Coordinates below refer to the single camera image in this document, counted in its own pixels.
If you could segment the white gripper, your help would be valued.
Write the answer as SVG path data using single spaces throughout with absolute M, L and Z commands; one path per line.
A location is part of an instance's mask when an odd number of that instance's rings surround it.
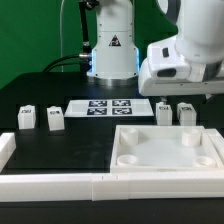
M 208 67 L 187 61 L 175 48 L 176 37 L 152 43 L 142 62 L 138 88 L 143 96 L 224 93 L 224 64 Z

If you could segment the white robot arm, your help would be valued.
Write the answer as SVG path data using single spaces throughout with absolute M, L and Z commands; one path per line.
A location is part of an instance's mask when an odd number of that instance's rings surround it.
M 89 80 L 122 85 L 136 79 L 143 96 L 224 93 L 224 0 L 156 0 L 176 35 L 139 59 L 130 0 L 99 0 L 97 44 Z

